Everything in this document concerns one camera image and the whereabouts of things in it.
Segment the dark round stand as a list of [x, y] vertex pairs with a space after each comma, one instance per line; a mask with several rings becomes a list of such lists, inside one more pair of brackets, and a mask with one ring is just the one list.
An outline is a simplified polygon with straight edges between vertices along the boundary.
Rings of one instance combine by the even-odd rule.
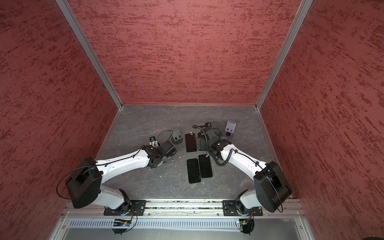
[[179, 145], [183, 142], [184, 138], [180, 129], [172, 130], [172, 143]]

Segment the black phone tall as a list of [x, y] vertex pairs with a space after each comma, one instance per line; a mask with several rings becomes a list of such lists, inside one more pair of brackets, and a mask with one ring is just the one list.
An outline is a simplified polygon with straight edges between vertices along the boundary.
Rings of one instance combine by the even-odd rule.
[[190, 132], [188, 134], [185, 134], [185, 143], [187, 153], [197, 151], [196, 136], [194, 133]]

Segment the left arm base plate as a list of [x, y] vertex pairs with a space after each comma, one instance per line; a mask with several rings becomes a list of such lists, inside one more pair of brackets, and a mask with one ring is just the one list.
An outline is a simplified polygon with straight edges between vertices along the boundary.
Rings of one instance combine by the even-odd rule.
[[146, 208], [146, 203], [146, 200], [132, 200], [128, 202], [125, 201], [121, 206], [119, 206], [115, 210], [105, 207], [104, 216], [142, 216]]

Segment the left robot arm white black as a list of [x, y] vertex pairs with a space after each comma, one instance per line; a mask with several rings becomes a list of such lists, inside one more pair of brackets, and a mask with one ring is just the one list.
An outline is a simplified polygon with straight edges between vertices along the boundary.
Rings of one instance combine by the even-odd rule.
[[109, 188], [104, 183], [135, 169], [156, 168], [177, 153], [169, 140], [162, 144], [158, 144], [154, 137], [151, 140], [149, 145], [143, 145], [131, 154], [107, 160], [82, 160], [77, 168], [62, 179], [69, 193], [67, 199], [73, 207], [81, 209], [89, 205], [102, 206], [107, 216], [132, 213], [133, 207], [126, 192]]

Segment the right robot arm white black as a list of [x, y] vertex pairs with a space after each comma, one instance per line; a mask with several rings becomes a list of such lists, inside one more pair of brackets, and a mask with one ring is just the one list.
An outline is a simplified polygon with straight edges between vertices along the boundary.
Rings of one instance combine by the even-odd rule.
[[236, 199], [236, 209], [246, 215], [253, 208], [263, 208], [270, 213], [283, 212], [283, 202], [293, 193], [280, 165], [274, 161], [266, 163], [239, 150], [211, 125], [197, 126], [204, 137], [208, 155], [223, 167], [232, 164], [254, 182], [253, 190], [245, 190]]

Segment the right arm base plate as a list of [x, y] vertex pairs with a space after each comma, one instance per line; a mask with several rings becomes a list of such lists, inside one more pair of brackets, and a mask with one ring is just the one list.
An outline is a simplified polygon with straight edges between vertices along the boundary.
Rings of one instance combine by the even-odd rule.
[[239, 216], [239, 217], [261, 217], [263, 216], [263, 210], [261, 207], [255, 207], [247, 209], [240, 200], [223, 200], [223, 212], [224, 216]]

